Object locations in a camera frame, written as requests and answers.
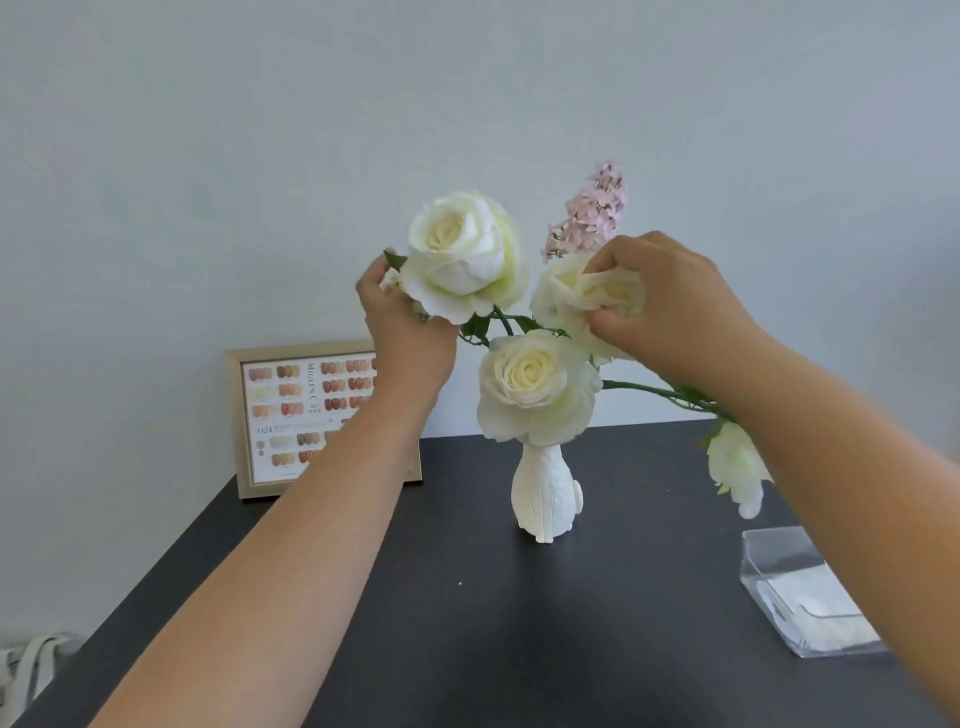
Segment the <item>nail color chart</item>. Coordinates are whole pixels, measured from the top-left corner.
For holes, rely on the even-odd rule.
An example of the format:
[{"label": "nail color chart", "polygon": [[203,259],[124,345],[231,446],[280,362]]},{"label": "nail color chart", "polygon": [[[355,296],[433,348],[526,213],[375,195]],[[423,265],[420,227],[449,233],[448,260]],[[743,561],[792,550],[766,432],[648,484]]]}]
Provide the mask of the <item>nail color chart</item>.
[{"label": "nail color chart", "polygon": [[366,402],[373,352],[243,365],[252,483],[292,480]]}]

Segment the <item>person's left hand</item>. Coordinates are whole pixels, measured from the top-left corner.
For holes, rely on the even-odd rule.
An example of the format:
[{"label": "person's left hand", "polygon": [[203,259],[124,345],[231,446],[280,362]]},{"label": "person's left hand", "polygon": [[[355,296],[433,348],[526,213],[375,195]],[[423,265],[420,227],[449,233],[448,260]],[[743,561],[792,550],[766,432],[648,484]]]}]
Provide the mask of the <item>person's left hand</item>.
[{"label": "person's left hand", "polygon": [[457,327],[446,319],[423,321],[414,301],[399,288],[380,287],[390,269],[381,255],[357,281],[377,358],[377,390],[395,390],[434,400],[453,371]]}]

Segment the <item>hand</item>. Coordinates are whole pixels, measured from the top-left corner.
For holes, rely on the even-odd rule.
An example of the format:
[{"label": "hand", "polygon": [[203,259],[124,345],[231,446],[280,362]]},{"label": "hand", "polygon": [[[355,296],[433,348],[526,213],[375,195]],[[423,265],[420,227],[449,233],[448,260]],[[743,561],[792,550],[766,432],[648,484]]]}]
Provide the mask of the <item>hand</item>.
[{"label": "hand", "polygon": [[380,283],[389,269],[381,255],[356,285],[376,349],[377,389],[432,403],[453,371],[460,329],[446,319],[421,320],[414,313],[413,299],[399,288],[383,290]]},{"label": "hand", "polygon": [[718,376],[742,367],[749,352],[767,338],[713,261],[662,232],[617,236],[584,273],[616,266],[643,278],[643,315],[593,311],[590,330],[667,381],[710,393]]}]

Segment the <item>tabletop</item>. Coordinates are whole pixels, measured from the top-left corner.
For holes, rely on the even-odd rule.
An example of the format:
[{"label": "tabletop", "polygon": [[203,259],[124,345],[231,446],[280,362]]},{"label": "tabletop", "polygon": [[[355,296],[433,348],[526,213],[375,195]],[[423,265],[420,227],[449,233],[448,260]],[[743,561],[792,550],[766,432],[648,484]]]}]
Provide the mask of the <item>tabletop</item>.
[{"label": "tabletop", "polygon": [[[370,581],[304,725],[948,726],[890,655],[801,660],[739,583],[755,520],[718,497],[709,422],[589,429],[564,446],[573,530],[519,530],[517,443],[420,444]],[[231,481],[17,724],[86,726],[160,627],[270,501]]]}]

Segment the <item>person's right arm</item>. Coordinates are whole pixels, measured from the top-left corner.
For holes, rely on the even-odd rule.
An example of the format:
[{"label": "person's right arm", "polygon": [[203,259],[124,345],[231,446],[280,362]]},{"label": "person's right arm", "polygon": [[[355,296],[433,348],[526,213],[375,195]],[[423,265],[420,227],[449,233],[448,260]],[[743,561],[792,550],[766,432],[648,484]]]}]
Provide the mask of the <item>person's right arm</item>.
[{"label": "person's right arm", "polygon": [[707,258],[617,237],[587,272],[640,272],[643,316],[593,332],[723,403],[876,631],[960,721],[960,467],[764,332]]}]

